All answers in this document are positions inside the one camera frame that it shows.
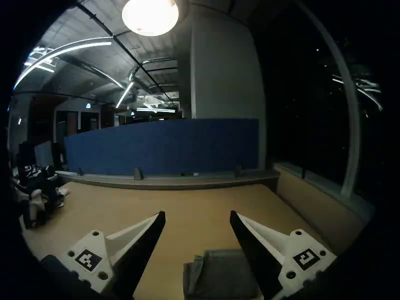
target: ceiling pipe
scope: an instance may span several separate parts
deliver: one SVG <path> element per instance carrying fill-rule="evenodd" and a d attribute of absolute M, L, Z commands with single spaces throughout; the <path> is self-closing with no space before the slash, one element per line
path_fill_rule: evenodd
<path fill-rule="evenodd" d="M 138 67 L 143 70 L 143 72 L 151 79 L 151 81 L 154 82 L 154 84 L 160 89 L 160 91 L 163 92 L 163 89 L 159 86 L 157 81 L 150 75 L 149 72 L 147 72 L 147 70 L 136 59 L 136 57 L 127 49 L 127 47 L 125 47 L 125 45 L 118 39 L 118 37 L 116 37 L 114 33 L 112 33 L 111 30 L 102 21 L 100 21 L 99 18 L 94 13 L 92 13 L 89 9 L 87 9 L 80 3 L 77 3 L 76 7 L 79 8 L 82 12 L 84 12 L 90 19 L 96 22 L 96 24 L 99 25 L 122 48 L 123 51 L 125 51 L 125 53 L 138 65 Z"/>
<path fill-rule="evenodd" d="M 170 62 L 170 61 L 176 61 L 175 58 L 169 57 L 169 56 L 164 56 L 164 57 L 157 57 L 157 58 L 151 58 L 151 59 L 146 59 L 141 62 L 141 65 L 138 64 L 135 66 L 130 72 L 128 79 L 129 81 L 132 81 L 133 78 L 135 78 L 136 73 L 139 71 L 141 66 L 143 67 L 144 65 L 147 64 L 153 64 L 153 63 L 161 63 L 161 62 Z"/>
<path fill-rule="evenodd" d="M 157 85 L 151 85 L 148 88 L 150 90 L 152 90 L 152 89 L 158 88 L 158 87 L 162 87 L 162 88 L 177 88 L 178 85 L 176 83 L 161 83 L 158 86 Z"/>
<path fill-rule="evenodd" d="M 38 95 L 53 95 L 53 96 L 62 96 L 62 97 L 69 97 L 69 98 L 78 98 L 78 99 L 84 99 L 88 101 L 92 101 L 95 103 L 103 103 L 103 104 L 115 104 L 114 102 L 106 102 L 106 101 L 101 101 L 98 99 L 94 98 L 88 98 L 88 97 L 82 97 L 82 96 L 76 96 L 76 95 L 71 95 L 71 94 L 65 94 L 65 93 L 60 93 L 60 92 L 52 92 L 52 91 L 42 91 L 42 90 L 24 90 L 24 91 L 17 91 L 13 95 L 22 95 L 22 94 L 38 94 Z"/>
<path fill-rule="evenodd" d="M 101 70 L 98 67 L 95 67 L 94 65 L 84 62 L 82 60 L 80 60 L 79 58 L 76 58 L 75 56 L 72 55 L 63 55 L 61 57 L 59 57 L 60 60 L 69 63 L 71 65 L 74 65 L 75 67 L 81 68 L 83 70 L 86 70 L 92 74 L 95 74 L 115 85 L 117 85 L 118 87 L 120 87 L 121 89 L 125 89 L 126 87 L 124 87 L 120 82 L 118 82 L 116 79 L 114 79 L 111 75 L 107 74 L 106 72 L 104 72 L 103 70 Z"/>

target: ductwork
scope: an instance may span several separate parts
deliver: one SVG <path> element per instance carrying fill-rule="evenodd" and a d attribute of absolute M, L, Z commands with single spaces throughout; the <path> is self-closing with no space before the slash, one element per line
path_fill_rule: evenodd
<path fill-rule="evenodd" d="M 104 78 L 105 80 L 117 85 L 118 87 L 120 87 L 123 90 L 125 89 L 125 87 L 120 82 L 118 82 L 116 79 L 112 78 L 111 75 L 105 73 L 103 70 L 95 67 L 94 65 L 92 65 L 90 63 L 84 62 L 84 61 L 80 60 L 79 58 L 76 58 L 75 56 L 64 54 L 63 56 L 59 57 L 59 59 L 66 63 L 74 65 L 78 68 L 81 68 L 88 72 L 91 72 L 92 74 L 95 74 L 101 78 Z"/>
<path fill-rule="evenodd" d="M 157 57 L 157 58 L 152 58 L 152 59 L 147 59 L 142 61 L 141 65 L 147 65 L 147 64 L 153 64 L 153 63 L 160 63 L 160 62 L 170 62 L 170 61 L 176 61 L 175 58 L 165 56 L 165 57 Z M 136 73 L 139 71 L 140 65 L 135 66 L 130 72 L 129 72 L 129 81 L 132 81 L 132 79 L 135 78 Z"/>
<path fill-rule="evenodd" d="M 162 88 L 176 88 L 178 85 L 176 83 L 162 83 L 162 84 L 159 84 L 159 86 Z M 152 90 L 157 87 L 158 87 L 157 85 L 151 85 L 148 87 L 148 89 Z"/>

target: concrete pillar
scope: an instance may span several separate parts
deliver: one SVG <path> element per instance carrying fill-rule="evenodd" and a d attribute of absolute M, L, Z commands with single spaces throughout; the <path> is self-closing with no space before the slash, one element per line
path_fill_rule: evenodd
<path fill-rule="evenodd" d="M 260 63 L 249 29 L 191 6 L 191 115 L 194 119 L 258 119 L 258 168 L 265 168 L 266 105 Z"/>

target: dark window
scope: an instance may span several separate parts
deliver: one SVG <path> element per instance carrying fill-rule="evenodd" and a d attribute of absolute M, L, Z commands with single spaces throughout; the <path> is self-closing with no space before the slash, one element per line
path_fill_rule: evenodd
<path fill-rule="evenodd" d="M 349 154 L 347 99 L 321 34 L 293 4 L 254 38 L 266 97 L 267 159 L 342 184 Z"/>

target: blue fabric divider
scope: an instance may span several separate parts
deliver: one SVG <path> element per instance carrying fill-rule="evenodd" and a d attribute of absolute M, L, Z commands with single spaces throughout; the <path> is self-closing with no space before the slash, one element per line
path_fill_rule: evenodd
<path fill-rule="evenodd" d="M 208 173 L 258 167 L 257 119 L 181 119 L 88 131 L 65 138 L 69 170 L 106 175 Z"/>

